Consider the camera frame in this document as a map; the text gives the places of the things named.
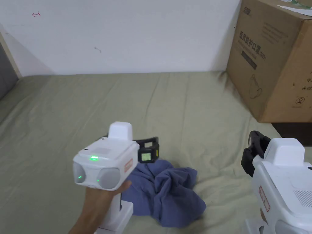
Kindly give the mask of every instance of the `finger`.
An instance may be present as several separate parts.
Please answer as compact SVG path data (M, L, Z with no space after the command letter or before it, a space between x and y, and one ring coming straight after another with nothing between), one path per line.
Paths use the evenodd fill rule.
M122 193L126 191L130 186L131 186L131 181L130 180L125 181L116 191L114 191L114 194L116 195L116 194Z

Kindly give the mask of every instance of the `cardboard box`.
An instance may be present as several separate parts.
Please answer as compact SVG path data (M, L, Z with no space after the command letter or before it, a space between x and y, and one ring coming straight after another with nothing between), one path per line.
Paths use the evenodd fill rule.
M242 1L227 72L258 122L312 122L312 17L279 5Z

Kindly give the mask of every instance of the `black clip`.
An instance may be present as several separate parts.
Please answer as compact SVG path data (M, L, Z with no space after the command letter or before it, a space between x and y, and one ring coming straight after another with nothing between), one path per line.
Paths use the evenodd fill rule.
M255 156L259 155L264 158L264 153L271 141L270 138L264 136L258 131L251 131L248 137L249 147L244 149L243 157L241 159L241 165L247 174L251 177L255 171L252 161Z
M138 151L139 163L153 163L159 158L159 143L158 137L152 137L149 139L135 140L140 148ZM152 146L145 147L146 143L152 143Z

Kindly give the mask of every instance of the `hand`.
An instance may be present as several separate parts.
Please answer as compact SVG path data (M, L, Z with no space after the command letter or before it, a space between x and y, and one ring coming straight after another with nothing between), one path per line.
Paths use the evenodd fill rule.
M131 181L126 181L116 191L87 187L81 215L69 234L93 234L104 220L113 197L127 190L130 185Z

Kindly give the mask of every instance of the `blue cloth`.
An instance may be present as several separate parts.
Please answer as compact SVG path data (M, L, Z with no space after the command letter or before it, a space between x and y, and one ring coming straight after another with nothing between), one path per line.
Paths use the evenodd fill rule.
M139 163L128 177L132 184L122 200L133 203L134 215L151 215L163 227L185 227L206 209L192 190L196 176L196 170L174 168L166 160Z

